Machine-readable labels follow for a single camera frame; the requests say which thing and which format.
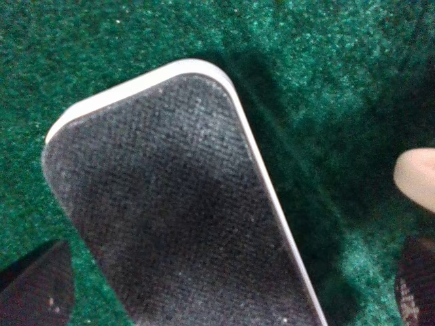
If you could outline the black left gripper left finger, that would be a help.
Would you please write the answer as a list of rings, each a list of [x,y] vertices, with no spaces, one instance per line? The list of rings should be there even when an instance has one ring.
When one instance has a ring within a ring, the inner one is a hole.
[[[1,271],[2,325],[67,325],[75,305],[69,243],[51,240]]]

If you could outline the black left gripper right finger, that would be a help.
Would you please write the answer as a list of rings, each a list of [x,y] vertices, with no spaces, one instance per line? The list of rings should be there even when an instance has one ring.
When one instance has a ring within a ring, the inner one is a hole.
[[[398,262],[394,288],[404,325],[434,324],[434,241],[409,237]]]

